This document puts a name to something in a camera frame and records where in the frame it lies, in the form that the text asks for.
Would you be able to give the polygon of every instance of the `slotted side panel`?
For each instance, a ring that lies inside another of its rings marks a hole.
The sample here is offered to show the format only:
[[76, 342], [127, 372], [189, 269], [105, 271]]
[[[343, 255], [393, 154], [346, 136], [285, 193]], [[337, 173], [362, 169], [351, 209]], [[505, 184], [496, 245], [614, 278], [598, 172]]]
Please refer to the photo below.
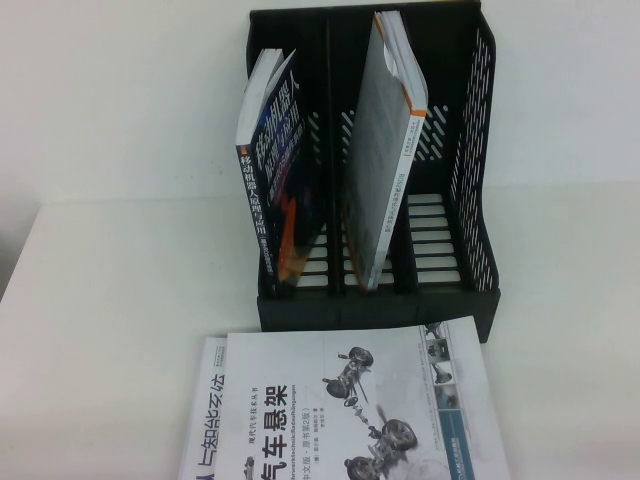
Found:
[[498, 289], [498, 272], [482, 216], [482, 178], [489, 134], [495, 44], [484, 19], [476, 32], [472, 62], [450, 195], [459, 218], [474, 287], [489, 292]]

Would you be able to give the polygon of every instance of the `wheel illustration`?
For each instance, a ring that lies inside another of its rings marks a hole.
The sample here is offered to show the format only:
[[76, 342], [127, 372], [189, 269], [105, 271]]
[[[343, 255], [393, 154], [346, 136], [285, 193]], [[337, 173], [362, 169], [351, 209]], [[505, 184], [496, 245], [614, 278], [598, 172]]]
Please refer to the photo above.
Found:
[[373, 468], [373, 461], [370, 458], [356, 457], [353, 460], [347, 460], [344, 464], [350, 480], [380, 480], [380, 475]]
[[349, 358], [355, 360], [363, 367], [370, 367], [373, 364], [373, 355], [369, 350], [360, 347], [353, 347], [349, 352]]
[[394, 450], [404, 452], [418, 444], [416, 434], [408, 423], [401, 420], [389, 420], [382, 427], [382, 434], [391, 440]]
[[327, 392], [334, 398], [348, 398], [349, 390], [338, 380], [329, 380], [327, 383]]

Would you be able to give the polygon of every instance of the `book spine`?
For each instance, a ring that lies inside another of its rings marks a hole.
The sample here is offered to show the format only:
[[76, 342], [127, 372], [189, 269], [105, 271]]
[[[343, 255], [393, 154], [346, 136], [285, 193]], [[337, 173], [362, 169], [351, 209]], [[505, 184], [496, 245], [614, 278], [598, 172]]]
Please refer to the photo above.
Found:
[[262, 253], [262, 258], [264, 258], [267, 275], [269, 277], [269, 289], [275, 296], [277, 294], [278, 280], [276, 269], [278, 268], [278, 264], [272, 250], [273, 243], [271, 242], [270, 226], [268, 225], [266, 212], [264, 211], [263, 200], [266, 197], [261, 195], [262, 192], [260, 192], [258, 186], [251, 145], [237, 146], [236, 149], [238, 159], [240, 160], [242, 180], [244, 181], [247, 199], [249, 200], [249, 208], [251, 209], [253, 226], [256, 230], [258, 245], [260, 245], [260, 252]]
[[380, 240], [378, 241], [378, 246], [376, 248], [373, 266], [371, 268], [371, 275], [367, 279], [367, 285], [365, 286], [367, 290], [375, 290], [378, 287], [382, 268], [387, 258], [387, 252], [389, 251], [393, 228], [398, 218], [398, 211], [400, 210], [400, 204], [402, 203], [404, 189], [407, 186], [409, 172], [411, 171], [413, 157], [416, 154], [418, 139], [420, 138], [420, 132], [422, 131], [423, 125], [424, 117], [418, 115], [411, 115], [409, 117], [407, 133], [405, 134], [404, 142], [402, 144], [402, 151], [400, 152], [400, 159], [398, 160], [398, 168], [393, 179], [393, 188], [391, 190], [391, 195], [389, 196], [389, 203], [387, 204], [387, 210], [384, 216], [382, 234], [380, 235]]

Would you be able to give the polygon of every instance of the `book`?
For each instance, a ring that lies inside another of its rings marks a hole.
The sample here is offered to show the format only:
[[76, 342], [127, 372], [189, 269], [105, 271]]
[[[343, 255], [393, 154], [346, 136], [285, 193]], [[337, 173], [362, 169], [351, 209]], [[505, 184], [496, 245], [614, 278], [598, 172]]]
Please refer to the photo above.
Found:
[[473, 318], [229, 334], [216, 478], [504, 480]]
[[211, 337], [204, 342], [179, 480], [214, 479], [226, 349], [226, 338]]
[[378, 286], [427, 97], [400, 13], [375, 13], [342, 192], [349, 250], [363, 290]]
[[245, 91], [236, 150], [273, 295], [300, 277], [324, 225], [322, 168], [311, 153], [296, 52], [260, 53]]

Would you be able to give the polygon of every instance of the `car suspension illustration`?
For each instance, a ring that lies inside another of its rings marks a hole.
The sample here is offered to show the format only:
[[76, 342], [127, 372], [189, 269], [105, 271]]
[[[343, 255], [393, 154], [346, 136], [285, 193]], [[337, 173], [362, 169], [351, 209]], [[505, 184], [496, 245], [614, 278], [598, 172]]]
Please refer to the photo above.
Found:
[[436, 372], [436, 384], [441, 385], [443, 383], [447, 383], [451, 381], [453, 375], [449, 372], [446, 372], [443, 368], [439, 367], [437, 364], [432, 363], [431, 366]]
[[349, 360], [349, 363], [337, 379], [322, 379], [327, 384], [327, 392], [332, 397], [344, 399], [344, 406], [354, 410], [355, 415], [369, 428], [369, 437], [376, 440], [373, 445], [369, 445], [370, 457], [345, 460], [347, 475], [350, 480], [379, 480], [381, 475], [386, 477], [389, 469], [400, 459], [406, 460], [404, 452], [414, 448], [418, 444], [418, 439], [408, 423], [397, 419], [387, 420], [380, 407], [377, 410], [383, 420], [381, 430], [371, 425], [362, 414], [363, 409], [358, 405], [355, 385], [360, 386], [362, 396], [369, 403], [360, 383], [360, 376], [373, 364], [371, 352], [354, 347], [349, 355], [339, 354], [338, 357]]
[[349, 355], [338, 354], [338, 358], [349, 360], [349, 363], [347, 363], [337, 379], [329, 380], [323, 378], [322, 381], [327, 384], [327, 392], [332, 397], [344, 399], [345, 403], [349, 398], [355, 398], [357, 403], [358, 397], [356, 396], [355, 385], [356, 383], [360, 385], [362, 394], [366, 398], [360, 384], [360, 375], [373, 364], [373, 355], [369, 350], [353, 347], [349, 351]]

